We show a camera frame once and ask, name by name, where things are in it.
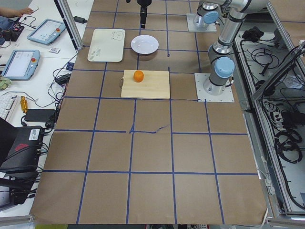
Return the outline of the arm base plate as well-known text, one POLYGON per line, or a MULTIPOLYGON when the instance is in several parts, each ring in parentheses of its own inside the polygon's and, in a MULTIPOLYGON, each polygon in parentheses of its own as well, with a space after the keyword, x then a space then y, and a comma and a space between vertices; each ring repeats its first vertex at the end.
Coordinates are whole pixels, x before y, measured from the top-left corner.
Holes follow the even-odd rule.
POLYGON ((228 79, 223 86, 216 86, 210 82, 209 73, 195 73, 197 100, 199 102, 234 103, 234 96, 228 79))
POLYGON ((187 13, 187 25, 189 32, 205 32, 205 33, 216 33, 215 22, 217 18, 215 16, 199 16, 198 14, 187 13))

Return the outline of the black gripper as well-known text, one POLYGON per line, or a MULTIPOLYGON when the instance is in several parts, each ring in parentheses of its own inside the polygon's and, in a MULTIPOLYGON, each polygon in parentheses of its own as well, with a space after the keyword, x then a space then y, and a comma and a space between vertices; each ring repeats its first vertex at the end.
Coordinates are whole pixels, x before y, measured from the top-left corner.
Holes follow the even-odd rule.
POLYGON ((140 25, 142 29, 145 29, 147 18, 147 7, 151 5, 152 0, 137 0, 137 3, 141 6, 140 9, 140 25))

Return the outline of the person's hand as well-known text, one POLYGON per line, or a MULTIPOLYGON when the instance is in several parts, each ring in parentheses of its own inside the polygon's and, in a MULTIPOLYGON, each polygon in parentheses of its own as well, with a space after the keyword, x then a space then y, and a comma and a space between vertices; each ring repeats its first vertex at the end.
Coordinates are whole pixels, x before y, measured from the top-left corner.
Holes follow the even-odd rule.
POLYGON ((27 7, 21 10, 17 10, 17 17, 22 17, 24 14, 25 15, 31 15, 32 13, 34 13, 34 10, 32 10, 31 8, 27 7))

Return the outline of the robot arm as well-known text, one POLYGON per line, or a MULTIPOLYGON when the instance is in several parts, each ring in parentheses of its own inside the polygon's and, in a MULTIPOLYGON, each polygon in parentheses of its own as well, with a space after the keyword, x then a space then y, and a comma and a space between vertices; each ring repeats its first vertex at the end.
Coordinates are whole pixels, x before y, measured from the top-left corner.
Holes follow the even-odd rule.
POLYGON ((218 40, 209 48, 211 74, 203 83, 204 90, 211 95, 221 95, 225 84, 233 75, 235 64, 229 58, 234 39, 247 14, 263 9, 266 0, 209 0, 219 6, 229 6, 230 12, 218 40))
MULTIPOLYGON (((151 0, 137 0, 137 4, 140 5, 140 25, 142 29, 145 29, 147 9, 151 5, 151 0)), ((200 0, 196 11, 193 24, 196 28, 203 28, 204 26, 213 24, 219 18, 218 4, 200 0)))

